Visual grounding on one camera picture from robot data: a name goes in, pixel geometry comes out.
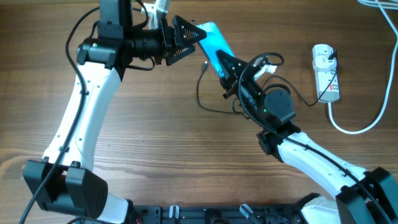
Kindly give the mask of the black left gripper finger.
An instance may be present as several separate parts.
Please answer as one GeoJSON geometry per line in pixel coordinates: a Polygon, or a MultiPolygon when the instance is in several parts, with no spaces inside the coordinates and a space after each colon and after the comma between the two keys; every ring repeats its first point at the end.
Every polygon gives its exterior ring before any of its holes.
{"type": "Polygon", "coordinates": [[[187,47],[206,38],[206,32],[186,21],[180,16],[172,19],[175,45],[177,48],[187,47]]]}
{"type": "Polygon", "coordinates": [[[171,50],[168,55],[165,57],[165,62],[167,66],[171,66],[175,62],[183,59],[184,57],[194,53],[195,46],[189,45],[187,47],[182,47],[180,49],[173,49],[171,50]]]}

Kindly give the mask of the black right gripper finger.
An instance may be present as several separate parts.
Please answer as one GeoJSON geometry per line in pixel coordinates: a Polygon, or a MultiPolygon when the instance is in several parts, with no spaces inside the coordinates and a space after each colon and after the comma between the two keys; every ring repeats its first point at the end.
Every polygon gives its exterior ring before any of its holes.
{"type": "Polygon", "coordinates": [[[220,79],[220,84],[226,91],[226,93],[223,94],[223,97],[225,99],[229,98],[230,96],[233,96],[237,94],[238,92],[238,80],[236,78],[221,78],[220,79]]]}
{"type": "Polygon", "coordinates": [[[225,82],[237,80],[240,77],[240,74],[243,72],[246,62],[228,54],[223,50],[217,50],[216,56],[221,65],[221,80],[225,82]]]}

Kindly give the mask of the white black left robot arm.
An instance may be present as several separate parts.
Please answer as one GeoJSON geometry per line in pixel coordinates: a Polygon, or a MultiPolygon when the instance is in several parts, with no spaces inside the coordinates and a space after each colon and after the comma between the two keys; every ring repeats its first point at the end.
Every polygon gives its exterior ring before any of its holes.
{"type": "Polygon", "coordinates": [[[78,47],[70,64],[75,85],[58,131],[41,160],[27,161],[23,177],[31,204],[71,215],[75,221],[139,223],[130,200],[109,193],[105,180],[93,173],[96,142],[108,106],[132,60],[172,65],[195,51],[206,32],[167,8],[143,4],[144,22],[132,21],[131,1],[101,1],[99,20],[78,47]]]}

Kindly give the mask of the smartphone with cyan screen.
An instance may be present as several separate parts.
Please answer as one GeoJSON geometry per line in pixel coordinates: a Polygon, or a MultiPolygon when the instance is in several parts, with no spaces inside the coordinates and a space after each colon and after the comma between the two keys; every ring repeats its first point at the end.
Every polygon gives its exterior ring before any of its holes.
{"type": "Polygon", "coordinates": [[[230,56],[234,56],[233,51],[220,32],[218,26],[213,21],[199,24],[197,27],[206,32],[206,38],[199,41],[199,46],[206,55],[218,78],[223,78],[223,69],[221,68],[216,52],[222,50],[230,56]]]}

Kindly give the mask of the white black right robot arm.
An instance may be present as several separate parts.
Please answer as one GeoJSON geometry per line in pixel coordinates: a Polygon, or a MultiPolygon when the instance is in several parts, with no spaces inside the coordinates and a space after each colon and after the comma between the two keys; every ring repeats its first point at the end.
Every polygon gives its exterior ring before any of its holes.
{"type": "Polygon", "coordinates": [[[249,119],[262,131],[257,135],[267,155],[314,180],[332,199],[310,194],[295,204],[303,223],[397,223],[397,182],[382,167],[368,171],[321,147],[294,125],[295,111],[288,86],[262,88],[254,75],[271,65],[270,53],[246,63],[217,50],[224,75],[222,86],[235,94],[249,119]]]}

